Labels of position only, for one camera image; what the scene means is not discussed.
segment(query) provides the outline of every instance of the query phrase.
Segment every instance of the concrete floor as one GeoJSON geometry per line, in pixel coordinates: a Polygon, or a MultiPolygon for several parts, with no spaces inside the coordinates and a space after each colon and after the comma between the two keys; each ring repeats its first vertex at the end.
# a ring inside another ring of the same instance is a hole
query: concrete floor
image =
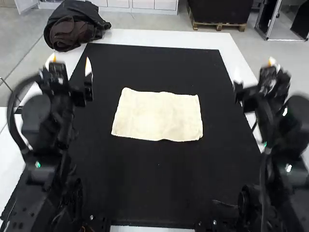
{"type": "MultiPolygon", "coordinates": [[[[0,77],[6,79],[10,86],[14,87],[21,78],[36,72],[52,53],[42,37],[51,12],[34,9],[20,16],[17,9],[0,8],[0,77]]],[[[185,1],[180,2],[177,16],[112,12],[100,14],[111,22],[112,28],[193,31],[185,1]]],[[[260,67],[273,56],[292,74],[290,94],[297,91],[309,94],[306,69],[309,63],[309,42],[266,42],[254,30],[256,17],[257,13],[250,15],[244,33],[235,28],[224,28],[221,33],[228,32],[232,35],[256,76],[260,67]]],[[[215,27],[198,31],[214,32],[215,27]]],[[[290,36],[290,32],[280,36],[290,36]]],[[[0,106],[6,105],[9,93],[4,84],[0,85],[0,106]]]]}

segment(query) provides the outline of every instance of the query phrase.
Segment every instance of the dark jacket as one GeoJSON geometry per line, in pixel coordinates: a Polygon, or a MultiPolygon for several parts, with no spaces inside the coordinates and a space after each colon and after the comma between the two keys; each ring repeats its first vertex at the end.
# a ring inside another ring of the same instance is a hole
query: dark jacket
{"type": "Polygon", "coordinates": [[[98,14],[98,7],[89,1],[65,0],[47,21],[44,38],[49,47],[60,52],[73,50],[101,39],[111,24],[98,14]]]}

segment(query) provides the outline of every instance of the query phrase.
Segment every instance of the black cloth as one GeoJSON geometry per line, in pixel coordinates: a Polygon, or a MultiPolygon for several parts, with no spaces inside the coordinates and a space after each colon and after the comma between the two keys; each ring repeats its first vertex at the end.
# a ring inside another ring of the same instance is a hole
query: black cloth
{"type": "Polygon", "coordinates": [[[85,189],[84,216],[113,224],[192,228],[211,218],[211,201],[237,204],[257,184],[260,151],[218,50],[89,43],[70,79],[82,87],[86,57],[94,101],[75,111],[70,146],[85,189]],[[123,88],[198,95],[203,137],[177,143],[116,137],[123,88]]]}
{"type": "Polygon", "coordinates": [[[98,7],[89,1],[65,0],[52,13],[44,29],[47,45],[60,52],[73,50],[103,37],[111,24],[98,14],[98,7]]]}

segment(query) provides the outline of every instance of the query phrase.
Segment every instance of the black rubber mat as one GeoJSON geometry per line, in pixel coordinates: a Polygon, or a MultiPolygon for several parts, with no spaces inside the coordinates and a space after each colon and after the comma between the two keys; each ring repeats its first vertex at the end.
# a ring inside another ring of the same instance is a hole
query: black rubber mat
{"type": "Polygon", "coordinates": [[[113,224],[192,228],[210,219],[212,199],[237,203],[258,182],[260,152],[217,50],[88,44],[70,80],[83,85],[85,59],[94,101],[77,109],[70,154],[86,190],[85,215],[113,224]],[[111,135],[123,88],[198,95],[204,136],[195,142],[111,135]]]}

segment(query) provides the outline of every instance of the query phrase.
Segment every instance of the towel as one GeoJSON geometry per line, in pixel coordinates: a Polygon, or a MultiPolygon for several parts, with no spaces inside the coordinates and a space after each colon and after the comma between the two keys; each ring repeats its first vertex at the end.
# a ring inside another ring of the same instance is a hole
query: towel
{"type": "Polygon", "coordinates": [[[176,142],[199,140],[203,123],[198,96],[122,90],[112,135],[176,142]]]}

